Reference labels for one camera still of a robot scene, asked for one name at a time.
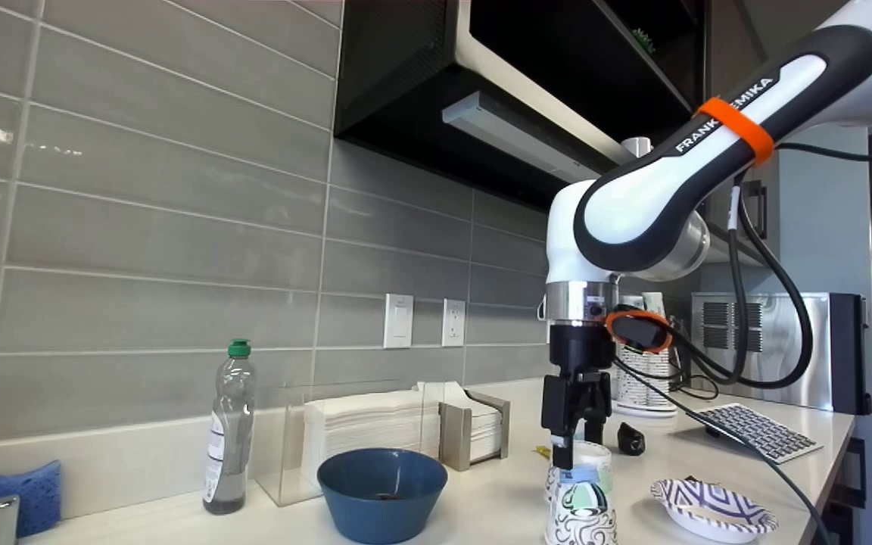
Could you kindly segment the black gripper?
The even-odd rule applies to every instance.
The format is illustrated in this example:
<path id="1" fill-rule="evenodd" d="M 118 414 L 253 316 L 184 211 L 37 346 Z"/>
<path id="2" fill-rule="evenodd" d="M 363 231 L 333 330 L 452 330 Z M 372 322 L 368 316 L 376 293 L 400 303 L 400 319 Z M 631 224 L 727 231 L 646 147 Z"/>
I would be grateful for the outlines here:
<path id="1" fill-rule="evenodd" d="M 573 470 L 573 433 L 602 446 L 602 427 L 612 414 L 610 367 L 614 346 L 599 324 L 553 324 L 547 360 L 558 367 L 543 391 L 543 427 L 551 433 L 551 463 Z"/>

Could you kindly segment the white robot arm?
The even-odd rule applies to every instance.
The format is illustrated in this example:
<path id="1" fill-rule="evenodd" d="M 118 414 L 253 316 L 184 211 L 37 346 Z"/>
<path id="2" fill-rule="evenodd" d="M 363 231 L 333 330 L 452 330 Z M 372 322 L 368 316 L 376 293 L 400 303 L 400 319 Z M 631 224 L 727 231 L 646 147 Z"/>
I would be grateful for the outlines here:
<path id="1" fill-rule="evenodd" d="M 614 276 L 671 281 L 708 252 L 698 205 L 749 167 L 768 162 L 805 124 L 872 124 L 872 0 L 847 0 L 783 45 L 730 94 L 708 98 L 656 148 L 599 179 L 559 188 L 546 235 L 546 319 L 551 365 L 543 427 L 553 463 L 575 467 L 575 427 L 610 419 L 610 391 L 593 379 L 614 357 L 610 310 L 591 293 Z"/>

